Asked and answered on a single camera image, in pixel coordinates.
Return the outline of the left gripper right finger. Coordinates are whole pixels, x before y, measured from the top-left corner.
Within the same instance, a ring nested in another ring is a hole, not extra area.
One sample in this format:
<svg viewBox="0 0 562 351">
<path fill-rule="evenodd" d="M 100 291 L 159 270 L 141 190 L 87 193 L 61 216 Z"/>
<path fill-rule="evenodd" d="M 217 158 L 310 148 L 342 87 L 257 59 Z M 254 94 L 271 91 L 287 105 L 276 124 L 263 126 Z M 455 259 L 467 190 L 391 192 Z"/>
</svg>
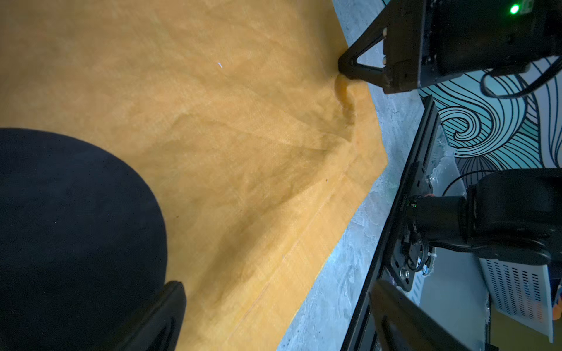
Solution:
<svg viewBox="0 0 562 351">
<path fill-rule="evenodd" d="M 467 347 L 390 282 L 378 280 L 370 293 L 383 350 L 454 351 Z"/>
</svg>

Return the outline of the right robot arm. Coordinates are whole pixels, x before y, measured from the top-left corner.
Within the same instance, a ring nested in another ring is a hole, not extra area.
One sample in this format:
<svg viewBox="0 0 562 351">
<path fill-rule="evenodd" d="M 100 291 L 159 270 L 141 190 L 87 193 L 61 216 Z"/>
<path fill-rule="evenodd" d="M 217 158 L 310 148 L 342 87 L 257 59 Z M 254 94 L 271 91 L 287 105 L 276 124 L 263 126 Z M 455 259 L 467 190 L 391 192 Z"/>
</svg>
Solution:
<svg viewBox="0 0 562 351">
<path fill-rule="evenodd" d="M 391 1 L 338 68 L 436 104 L 469 190 L 450 230 L 415 208 L 432 245 L 561 259 L 560 1 Z"/>
</svg>

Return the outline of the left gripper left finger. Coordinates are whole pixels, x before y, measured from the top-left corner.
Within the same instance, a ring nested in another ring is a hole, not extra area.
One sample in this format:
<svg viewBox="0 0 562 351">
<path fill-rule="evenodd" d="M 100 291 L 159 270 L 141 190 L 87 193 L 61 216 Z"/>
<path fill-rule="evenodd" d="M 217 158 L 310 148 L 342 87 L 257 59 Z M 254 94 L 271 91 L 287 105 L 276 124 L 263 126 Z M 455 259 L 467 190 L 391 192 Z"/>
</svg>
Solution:
<svg viewBox="0 0 562 351">
<path fill-rule="evenodd" d="M 170 281 L 114 331 L 99 350 L 175 350 L 186 310 L 184 285 Z"/>
</svg>

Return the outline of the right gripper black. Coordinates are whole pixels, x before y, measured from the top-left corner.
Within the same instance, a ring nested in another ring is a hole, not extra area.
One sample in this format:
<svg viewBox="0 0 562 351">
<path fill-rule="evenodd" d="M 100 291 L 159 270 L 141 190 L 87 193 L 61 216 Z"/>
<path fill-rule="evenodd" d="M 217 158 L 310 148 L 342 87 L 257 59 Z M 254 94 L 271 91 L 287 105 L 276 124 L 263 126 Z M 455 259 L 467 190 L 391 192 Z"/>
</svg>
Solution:
<svg viewBox="0 0 562 351">
<path fill-rule="evenodd" d="M 396 92 L 482 71 L 481 92 L 494 94 L 493 78 L 553 57 L 517 91 L 530 94 L 561 72 L 560 1 L 339 1 L 337 16 L 339 72 Z"/>
</svg>

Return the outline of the yellow pillowcase with print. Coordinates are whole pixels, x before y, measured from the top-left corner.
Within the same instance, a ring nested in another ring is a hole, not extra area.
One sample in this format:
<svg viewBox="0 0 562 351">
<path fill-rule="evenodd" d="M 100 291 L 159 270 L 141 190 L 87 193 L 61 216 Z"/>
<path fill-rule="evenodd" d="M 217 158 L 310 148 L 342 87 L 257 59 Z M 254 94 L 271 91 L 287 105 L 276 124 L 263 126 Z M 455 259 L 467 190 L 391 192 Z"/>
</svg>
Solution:
<svg viewBox="0 0 562 351">
<path fill-rule="evenodd" d="M 1 125 L 149 184 L 180 350 L 275 350 L 387 164 L 346 48 L 330 1 L 3 1 Z"/>
</svg>

